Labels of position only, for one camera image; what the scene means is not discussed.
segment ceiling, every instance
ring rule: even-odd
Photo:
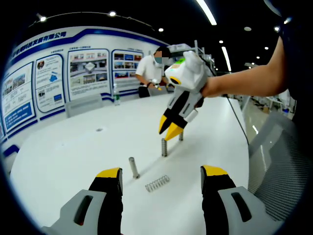
[[[132,17],[152,26],[153,30],[141,23],[110,18],[105,15],[91,16],[66,15],[36,23],[28,28],[20,41],[54,28],[74,25],[113,26],[146,34],[169,44],[187,43],[205,47],[206,54],[212,54],[219,71],[228,71],[221,46],[226,47],[232,72],[247,69],[245,63],[266,64],[274,49],[278,33],[274,27],[279,25],[276,16],[263,0],[205,0],[217,25],[212,26],[196,0],[134,0],[134,1],[93,1],[74,4],[73,1],[55,0],[53,6],[37,4],[36,10],[46,17],[77,11],[108,13]],[[250,32],[244,27],[252,28]]]

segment white shirt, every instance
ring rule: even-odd
[[[147,55],[138,64],[136,74],[143,76],[148,82],[156,84],[161,82],[164,65],[155,61],[153,55]]]

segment floor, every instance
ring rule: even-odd
[[[292,119],[292,117],[293,114],[289,113],[288,118]],[[254,105],[254,102],[250,100],[246,107],[244,118],[246,123],[246,134],[249,142],[251,142],[261,130],[261,127],[268,118],[268,114],[264,113],[262,109]]]

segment person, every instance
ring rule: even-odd
[[[221,94],[272,96],[289,89],[291,96],[297,101],[292,121],[297,128],[299,149],[311,162],[310,146],[313,130],[310,115],[313,94],[311,8],[305,7],[306,2],[303,0],[297,2],[265,0],[265,3],[274,13],[282,17],[279,38],[270,61],[266,65],[249,70],[210,77],[201,92],[204,97]],[[293,234],[292,231],[297,231],[299,224],[310,226],[310,217],[305,214],[312,209],[312,204],[308,204],[313,196],[310,187],[312,183],[313,177],[310,176],[296,209],[280,232]]]
[[[145,56],[141,59],[136,70],[136,78],[140,81],[139,97],[150,96],[149,89],[155,89],[155,84],[163,81],[168,84],[163,75],[164,64],[171,57],[167,47],[159,47],[153,55]]]

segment poster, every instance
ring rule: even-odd
[[[114,50],[112,53],[113,80],[120,91],[138,89],[140,82],[135,76],[142,52]]]
[[[4,137],[4,129],[3,129],[3,122],[2,122],[2,115],[0,115],[0,139]]]
[[[47,113],[64,105],[63,58],[50,55],[36,61],[35,93],[38,110]]]
[[[6,132],[35,116],[31,90],[33,62],[8,75],[2,84],[2,114]]]
[[[107,49],[83,49],[68,53],[68,92],[74,100],[93,94],[111,95]]]

